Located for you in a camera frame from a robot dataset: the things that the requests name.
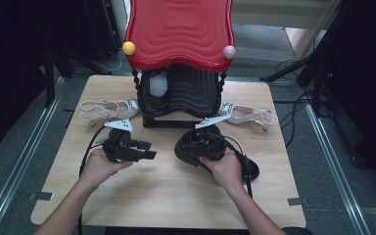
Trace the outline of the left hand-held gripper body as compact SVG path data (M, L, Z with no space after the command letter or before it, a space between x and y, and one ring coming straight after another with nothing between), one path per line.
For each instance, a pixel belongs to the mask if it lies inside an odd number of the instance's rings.
M137 141L130 138L130 132L133 130L130 120L127 118L107 121L104 126L110 129L107 139L102 143L107 158L111 162L138 162L140 160L139 152L133 150Z

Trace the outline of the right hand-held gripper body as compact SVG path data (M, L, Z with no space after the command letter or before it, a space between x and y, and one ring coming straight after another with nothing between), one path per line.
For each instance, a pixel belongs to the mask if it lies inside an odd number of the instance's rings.
M206 117L194 126L189 134L189 142L196 156L208 157L215 161L223 157L225 139L216 125L226 119L228 116Z

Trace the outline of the black leather shoe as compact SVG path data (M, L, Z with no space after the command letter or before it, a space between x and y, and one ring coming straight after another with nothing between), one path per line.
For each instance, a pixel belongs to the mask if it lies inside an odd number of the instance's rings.
M174 153L183 162L192 166L200 166L207 171L211 171L204 164L201 163L200 157L194 154L194 151L190 147L189 134L190 131L187 131L176 143L174 147ZM259 176L259 167L258 165L249 159L246 155L242 153L242 150L237 150L231 143L229 143L225 136L226 148L232 150L236 157L242 162L242 180L244 182L253 181Z
M148 98L155 109L167 106L169 99L168 79L162 70L150 70L148 72Z

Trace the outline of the white slingback sandal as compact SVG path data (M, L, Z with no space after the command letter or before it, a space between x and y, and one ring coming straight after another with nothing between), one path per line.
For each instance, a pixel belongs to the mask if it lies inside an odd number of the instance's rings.
M132 131L130 118L139 113L136 99L125 101L85 101L80 104L80 118L85 121L95 122L105 119L105 127Z
M278 116L271 110L261 110L228 102L220 106L218 114L220 116L228 116L227 121L232 124L254 122L263 130L267 130L269 127L279 123Z

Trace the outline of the red and black shoe rack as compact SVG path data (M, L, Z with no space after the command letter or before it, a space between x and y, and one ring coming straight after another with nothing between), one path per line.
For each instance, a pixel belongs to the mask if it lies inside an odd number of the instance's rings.
M122 49L132 68L147 128L192 128L216 115L235 55L233 0L130 0ZM155 109L148 72L167 76L169 99Z

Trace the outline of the person's left hand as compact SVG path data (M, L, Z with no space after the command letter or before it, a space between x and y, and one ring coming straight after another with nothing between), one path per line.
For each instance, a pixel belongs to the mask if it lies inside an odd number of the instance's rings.
M132 165L133 162L127 161L111 162L102 149L96 149L90 153L84 170L79 176L78 184L94 192L111 176Z

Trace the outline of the person's right hand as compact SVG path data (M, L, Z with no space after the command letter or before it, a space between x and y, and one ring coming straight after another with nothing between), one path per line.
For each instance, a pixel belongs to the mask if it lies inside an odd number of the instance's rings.
M235 153L226 148L219 161L207 157L200 157L200 161L211 170L213 178L229 195L243 190L241 165Z

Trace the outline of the person's dark clothing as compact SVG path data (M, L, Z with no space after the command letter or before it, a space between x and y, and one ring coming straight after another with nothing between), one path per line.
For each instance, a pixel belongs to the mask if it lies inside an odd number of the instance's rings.
M250 235L248 230L106 227L104 235Z

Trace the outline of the black metal stand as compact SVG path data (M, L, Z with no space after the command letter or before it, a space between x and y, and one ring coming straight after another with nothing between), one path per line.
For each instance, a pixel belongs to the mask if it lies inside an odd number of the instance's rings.
M328 27L320 39L319 43L315 46L310 54L303 59L292 63L287 68L278 71L277 73L264 77L261 81L272 82L279 79L281 76L303 69L297 78L297 83L301 87L307 87L313 82L313 90L311 93L311 107L314 113L320 116L320 98L322 82L327 77L326 72L326 54L328 47L331 45L336 31L339 29L341 22L341 4L344 0L333 0L333 7L329 10L327 19L324 21Z
M110 75L111 72L103 69L101 66L96 66L89 60L79 56L73 50L64 47L60 44L51 45L44 57L44 68L46 78L46 102L44 107L48 108L55 101L55 81L54 69L57 69L61 76L71 77L73 75L73 68L70 63L73 59L88 69L94 71L96 74Z

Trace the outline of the black equipment case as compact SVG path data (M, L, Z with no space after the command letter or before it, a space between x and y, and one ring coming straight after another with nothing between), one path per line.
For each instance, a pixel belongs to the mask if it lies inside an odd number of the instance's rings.
M95 42L97 58L107 61L119 47L113 0L83 0Z

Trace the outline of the beige board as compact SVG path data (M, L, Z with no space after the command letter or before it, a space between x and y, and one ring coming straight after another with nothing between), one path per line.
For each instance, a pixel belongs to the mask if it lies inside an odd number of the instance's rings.
M285 31L298 60L308 56L326 33L325 30L320 29L293 27L286 27Z

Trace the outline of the dark curtain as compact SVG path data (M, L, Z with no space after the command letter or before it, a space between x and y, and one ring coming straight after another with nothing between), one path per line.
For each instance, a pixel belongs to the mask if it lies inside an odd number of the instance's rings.
M46 88L41 71L51 58L66 75L72 67L60 47L72 34L80 0L0 0L0 143Z
M350 119L352 148L376 169L376 0L344 0L330 42L326 82Z

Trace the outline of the metal floor rail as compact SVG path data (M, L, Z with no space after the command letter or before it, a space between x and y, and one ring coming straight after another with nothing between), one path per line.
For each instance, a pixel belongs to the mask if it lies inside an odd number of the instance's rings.
M339 159L326 133L323 123L312 108L306 108L311 125L320 143L328 167L332 173L341 199L356 235L372 235L363 211L357 201L350 183L340 165Z
M36 148L39 145L42 136L45 133L45 130L47 129L47 126L58 107L65 85L66 81L61 76L59 76L57 82L55 83L54 100L47 108L45 108L41 112L37 124L34 126L27 142L23 146L23 150L17 158L17 161L10 175L8 176L5 184L0 191L0 222L2 221L6 210L11 204L19 185L21 184L24 174L32 160Z

